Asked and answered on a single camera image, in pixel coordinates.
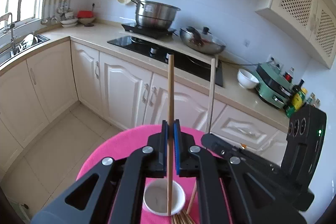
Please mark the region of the wooden chopstick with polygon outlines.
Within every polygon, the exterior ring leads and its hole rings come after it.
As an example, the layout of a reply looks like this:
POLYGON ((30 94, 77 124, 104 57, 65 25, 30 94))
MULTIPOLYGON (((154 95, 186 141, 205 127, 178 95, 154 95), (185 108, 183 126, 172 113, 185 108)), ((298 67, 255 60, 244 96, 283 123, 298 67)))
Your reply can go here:
POLYGON ((186 214, 190 213, 190 211, 193 207, 193 203, 194 203, 196 194, 197 194, 197 182, 195 182, 195 184, 194 184, 193 191, 192 191, 192 194, 191 194, 191 198, 190 198, 187 210, 186 210, 186 214))
POLYGON ((213 105, 214 105, 214 92, 215 92, 215 74, 216 74, 216 59, 211 59, 211 71, 210 71, 210 86, 209 86, 209 105, 207 112, 207 122, 205 133, 210 133, 211 122, 213 116, 213 105))
POLYGON ((182 210, 171 217, 171 224, 195 224, 195 222, 185 210, 182 210))
POLYGON ((174 55, 168 58, 168 134, 167 134, 167 214, 171 216, 173 202, 173 154, 174 154, 174 55))

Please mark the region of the steel kitchen sink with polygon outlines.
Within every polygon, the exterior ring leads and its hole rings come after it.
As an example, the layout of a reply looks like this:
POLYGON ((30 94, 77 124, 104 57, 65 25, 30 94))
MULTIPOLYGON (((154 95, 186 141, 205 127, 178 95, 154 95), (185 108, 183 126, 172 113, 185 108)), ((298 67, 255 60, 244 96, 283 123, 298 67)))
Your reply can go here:
POLYGON ((20 54, 21 52, 28 50, 31 47, 37 46, 40 43, 49 41, 50 39, 41 34, 29 34, 25 38, 17 43, 11 43, 7 48, 1 50, 0 64, 8 62, 10 59, 20 54))

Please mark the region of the green oil bottle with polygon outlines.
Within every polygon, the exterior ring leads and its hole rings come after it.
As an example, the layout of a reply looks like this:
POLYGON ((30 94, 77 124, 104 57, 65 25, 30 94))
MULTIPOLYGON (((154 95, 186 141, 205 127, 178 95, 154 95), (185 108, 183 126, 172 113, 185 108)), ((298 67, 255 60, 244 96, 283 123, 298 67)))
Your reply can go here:
POLYGON ((290 118, 296 111, 298 111, 302 107, 306 94, 306 88, 301 88, 295 93, 285 109, 285 114, 288 118, 290 118))

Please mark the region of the pink utensil cup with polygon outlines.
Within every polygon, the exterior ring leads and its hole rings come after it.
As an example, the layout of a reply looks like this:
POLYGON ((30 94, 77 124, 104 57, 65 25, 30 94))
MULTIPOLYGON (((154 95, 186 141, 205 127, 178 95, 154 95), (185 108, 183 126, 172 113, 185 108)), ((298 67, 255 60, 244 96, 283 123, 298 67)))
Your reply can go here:
MULTIPOLYGON (((182 186, 173 181, 171 215, 179 213, 185 206, 186 194, 182 186)), ((167 214, 167 179, 157 178, 145 186, 143 193, 143 208, 155 215, 167 214)))

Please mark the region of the dark soy sauce bottle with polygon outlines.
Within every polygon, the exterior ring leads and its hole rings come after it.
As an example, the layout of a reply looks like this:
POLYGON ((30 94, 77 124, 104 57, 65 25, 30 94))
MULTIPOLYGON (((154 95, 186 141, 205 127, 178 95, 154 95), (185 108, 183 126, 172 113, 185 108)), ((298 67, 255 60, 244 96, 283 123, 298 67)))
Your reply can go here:
POLYGON ((291 98, 293 98, 294 95, 295 95, 299 90, 301 90, 301 88, 302 88, 304 82, 305 82, 305 81, 304 81, 303 79, 301 79, 300 82, 299 82, 298 84, 293 85, 293 87, 292 87, 292 89, 291 89, 291 95, 290 95, 291 98))

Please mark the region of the green electric cooker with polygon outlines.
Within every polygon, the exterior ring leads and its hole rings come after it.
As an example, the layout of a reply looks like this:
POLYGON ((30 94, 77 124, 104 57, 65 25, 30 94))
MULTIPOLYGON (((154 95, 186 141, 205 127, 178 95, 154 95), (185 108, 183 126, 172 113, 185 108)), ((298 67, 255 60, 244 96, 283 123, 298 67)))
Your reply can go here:
POLYGON ((277 109, 283 108, 291 96, 293 85, 272 62, 260 63, 252 73, 259 81, 255 87, 259 97, 277 109))

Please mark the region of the white ceramic bowl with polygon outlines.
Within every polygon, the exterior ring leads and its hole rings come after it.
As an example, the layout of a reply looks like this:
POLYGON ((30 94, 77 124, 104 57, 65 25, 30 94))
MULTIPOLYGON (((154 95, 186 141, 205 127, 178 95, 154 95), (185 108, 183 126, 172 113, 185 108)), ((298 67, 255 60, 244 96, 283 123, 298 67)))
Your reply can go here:
POLYGON ((238 70, 237 78, 239 85, 245 89, 254 89, 260 83, 252 73, 245 69, 238 70))

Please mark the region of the black gas hob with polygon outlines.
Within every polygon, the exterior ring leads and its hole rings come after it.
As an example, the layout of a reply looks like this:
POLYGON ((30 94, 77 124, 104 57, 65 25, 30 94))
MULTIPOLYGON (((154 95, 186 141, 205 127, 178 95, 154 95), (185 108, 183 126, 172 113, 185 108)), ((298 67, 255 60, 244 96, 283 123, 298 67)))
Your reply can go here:
POLYGON ((125 48, 166 64, 169 61, 169 55, 174 55, 174 66, 176 68, 210 81, 211 65, 185 55, 184 53, 170 50, 134 36, 124 36, 109 40, 107 43, 125 48))

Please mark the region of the wok with glass lid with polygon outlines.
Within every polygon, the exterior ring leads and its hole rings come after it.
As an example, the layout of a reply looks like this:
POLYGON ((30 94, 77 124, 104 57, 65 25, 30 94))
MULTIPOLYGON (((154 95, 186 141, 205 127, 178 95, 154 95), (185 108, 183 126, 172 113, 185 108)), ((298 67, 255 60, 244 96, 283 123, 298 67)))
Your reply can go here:
POLYGON ((207 55, 216 55, 223 52, 226 45, 209 33, 205 28, 199 31, 191 26, 181 28, 179 31, 181 41, 189 48, 207 55))

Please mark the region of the black induction cooker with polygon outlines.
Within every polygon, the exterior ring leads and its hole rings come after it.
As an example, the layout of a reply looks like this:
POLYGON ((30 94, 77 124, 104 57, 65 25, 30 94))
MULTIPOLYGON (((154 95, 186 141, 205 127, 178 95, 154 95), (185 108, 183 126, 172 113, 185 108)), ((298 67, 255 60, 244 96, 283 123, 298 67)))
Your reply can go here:
POLYGON ((176 29, 173 28, 164 30, 159 28, 143 27, 138 25, 137 23, 124 23, 122 24, 122 27, 126 32, 131 32, 134 34, 139 34, 154 39, 160 39, 171 36, 176 31, 176 29))

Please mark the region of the steel stock pot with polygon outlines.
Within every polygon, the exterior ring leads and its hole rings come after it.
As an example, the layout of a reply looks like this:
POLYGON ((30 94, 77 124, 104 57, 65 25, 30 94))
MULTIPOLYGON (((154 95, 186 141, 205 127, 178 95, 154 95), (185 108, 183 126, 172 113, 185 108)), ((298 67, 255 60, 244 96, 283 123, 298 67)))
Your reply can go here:
POLYGON ((146 0, 131 0, 136 4, 135 22, 142 27, 168 30, 175 19, 176 13, 181 9, 146 0))

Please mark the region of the stacked white plates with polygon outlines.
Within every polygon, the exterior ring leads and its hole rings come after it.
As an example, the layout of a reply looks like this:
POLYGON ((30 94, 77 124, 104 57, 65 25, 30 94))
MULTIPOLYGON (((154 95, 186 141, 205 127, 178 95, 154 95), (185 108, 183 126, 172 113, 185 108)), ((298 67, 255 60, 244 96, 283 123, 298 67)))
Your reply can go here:
POLYGON ((77 25, 78 18, 62 20, 60 23, 61 23, 63 28, 71 28, 71 27, 74 27, 74 26, 77 25))

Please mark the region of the red container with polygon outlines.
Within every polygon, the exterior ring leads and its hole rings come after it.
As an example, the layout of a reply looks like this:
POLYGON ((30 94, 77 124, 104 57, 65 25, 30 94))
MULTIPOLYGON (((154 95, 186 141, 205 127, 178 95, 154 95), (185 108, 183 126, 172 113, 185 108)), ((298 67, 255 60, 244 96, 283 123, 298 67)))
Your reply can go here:
POLYGON ((80 18, 93 18, 94 14, 92 11, 80 10, 77 13, 77 17, 80 18))

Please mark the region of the chrome faucet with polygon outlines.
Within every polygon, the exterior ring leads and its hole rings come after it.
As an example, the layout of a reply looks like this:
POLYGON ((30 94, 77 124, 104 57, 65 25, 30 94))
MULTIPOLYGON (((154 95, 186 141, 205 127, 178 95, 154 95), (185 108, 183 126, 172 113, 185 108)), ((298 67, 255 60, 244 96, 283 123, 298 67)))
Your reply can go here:
POLYGON ((13 22, 13 14, 11 12, 7 12, 4 15, 1 16, 1 22, 5 21, 7 23, 7 26, 5 27, 5 33, 10 33, 10 42, 5 44, 1 44, 1 50, 5 49, 11 49, 12 51, 15 51, 16 45, 15 41, 17 39, 17 36, 14 34, 14 27, 15 23, 13 22))

